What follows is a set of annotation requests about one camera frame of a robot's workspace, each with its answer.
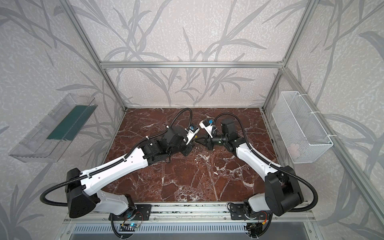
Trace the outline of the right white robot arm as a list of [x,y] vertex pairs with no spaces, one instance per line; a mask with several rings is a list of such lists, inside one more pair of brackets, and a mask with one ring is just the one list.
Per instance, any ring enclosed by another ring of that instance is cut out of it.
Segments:
[[217,128],[212,119],[202,120],[200,128],[207,133],[196,142],[213,150],[214,146],[224,146],[227,151],[248,164],[265,183],[265,192],[256,194],[244,200],[244,214],[249,219],[255,219],[259,212],[271,212],[281,216],[292,211],[304,202],[304,197],[298,179],[292,175],[295,171],[291,167],[283,167],[267,159],[264,155],[246,142],[238,134],[235,123],[225,119],[222,123],[222,134],[217,134]]

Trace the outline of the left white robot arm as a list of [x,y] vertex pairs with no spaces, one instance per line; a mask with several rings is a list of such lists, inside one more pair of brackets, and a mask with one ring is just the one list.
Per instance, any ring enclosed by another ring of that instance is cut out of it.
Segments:
[[69,170],[67,180],[72,183],[66,186],[66,196],[70,218],[79,218],[90,212],[116,216],[132,213],[135,206],[130,196],[107,193],[103,187],[136,170],[165,161],[174,154],[187,156],[194,147],[192,140],[198,131],[196,125],[188,129],[169,127],[162,137],[145,139],[130,153],[113,161],[89,170]]

